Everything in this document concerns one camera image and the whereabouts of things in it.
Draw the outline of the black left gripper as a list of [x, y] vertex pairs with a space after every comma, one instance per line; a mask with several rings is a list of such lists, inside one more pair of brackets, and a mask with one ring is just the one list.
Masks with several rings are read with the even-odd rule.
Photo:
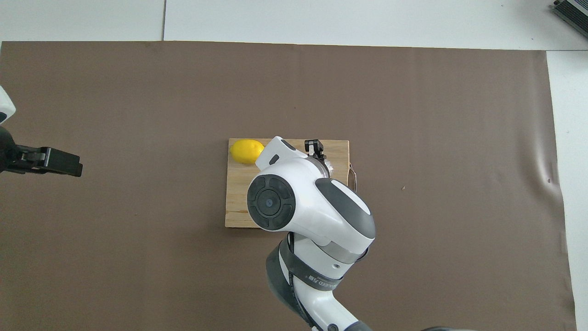
[[81, 177], [83, 164], [80, 156], [50, 147], [33, 148], [25, 145], [16, 146], [12, 135], [0, 127], [0, 172], [18, 171], [11, 168], [17, 158], [18, 167], [24, 172], [53, 172], [73, 177]]

